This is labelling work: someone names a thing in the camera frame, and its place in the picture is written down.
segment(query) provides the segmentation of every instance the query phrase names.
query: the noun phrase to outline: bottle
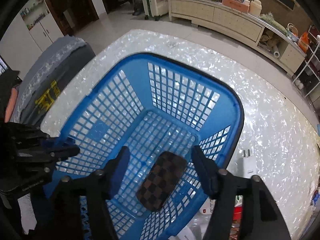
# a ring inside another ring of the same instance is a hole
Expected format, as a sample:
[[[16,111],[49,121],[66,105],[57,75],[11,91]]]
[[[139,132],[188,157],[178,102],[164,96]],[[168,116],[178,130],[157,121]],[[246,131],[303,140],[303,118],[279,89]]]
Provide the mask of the bottle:
[[[250,2],[249,13],[259,18],[261,14],[261,2],[259,0],[253,0]]]

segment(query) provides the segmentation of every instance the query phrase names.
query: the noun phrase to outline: orange bag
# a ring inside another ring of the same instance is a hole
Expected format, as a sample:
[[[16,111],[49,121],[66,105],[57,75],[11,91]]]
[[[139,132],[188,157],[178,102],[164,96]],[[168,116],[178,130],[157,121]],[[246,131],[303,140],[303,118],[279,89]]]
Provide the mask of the orange bag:
[[[299,41],[298,41],[298,45],[299,47],[304,51],[304,53],[307,52],[308,48],[309,48],[309,40],[308,40],[308,33],[304,32]]]

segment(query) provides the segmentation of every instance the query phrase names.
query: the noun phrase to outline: cardboard box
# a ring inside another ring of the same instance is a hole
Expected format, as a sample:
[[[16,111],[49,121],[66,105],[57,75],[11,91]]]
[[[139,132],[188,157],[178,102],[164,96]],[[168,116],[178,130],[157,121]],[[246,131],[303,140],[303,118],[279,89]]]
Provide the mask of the cardboard box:
[[[237,0],[222,0],[222,4],[240,12],[248,13],[249,5],[245,5]]]

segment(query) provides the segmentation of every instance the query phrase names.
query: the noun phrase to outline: blue plastic basket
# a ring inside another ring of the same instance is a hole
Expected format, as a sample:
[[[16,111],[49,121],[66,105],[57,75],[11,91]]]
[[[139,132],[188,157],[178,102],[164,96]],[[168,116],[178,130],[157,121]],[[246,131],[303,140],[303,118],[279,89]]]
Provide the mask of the blue plastic basket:
[[[64,125],[61,137],[74,138],[80,153],[57,163],[55,183],[65,172],[78,178],[104,167],[126,145],[131,151],[128,169],[120,191],[107,201],[117,235],[122,240],[168,239],[207,198],[189,149],[200,145],[208,158],[226,168],[243,123],[242,104],[225,83],[158,55],[135,54],[116,64]],[[189,163],[163,208],[150,212],[136,192],[163,151]],[[85,197],[81,212],[89,239]]]

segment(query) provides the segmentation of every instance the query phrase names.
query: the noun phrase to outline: screw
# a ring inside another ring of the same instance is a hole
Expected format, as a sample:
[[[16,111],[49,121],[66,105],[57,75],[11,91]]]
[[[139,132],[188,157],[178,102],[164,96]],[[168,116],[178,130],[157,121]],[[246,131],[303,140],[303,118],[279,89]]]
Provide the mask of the screw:
[[[97,176],[102,176],[102,175],[104,175],[104,170],[96,170],[95,172],[94,172]]]
[[[227,174],[228,174],[228,171],[225,170],[225,169],[219,169],[218,172],[219,172],[221,175],[227,175]]]
[[[65,176],[63,176],[63,177],[61,178],[61,181],[62,181],[62,182],[68,182],[70,179],[71,179],[70,176],[65,175]]]
[[[253,175],[251,179],[253,179],[255,182],[259,182],[261,178],[258,175]]]

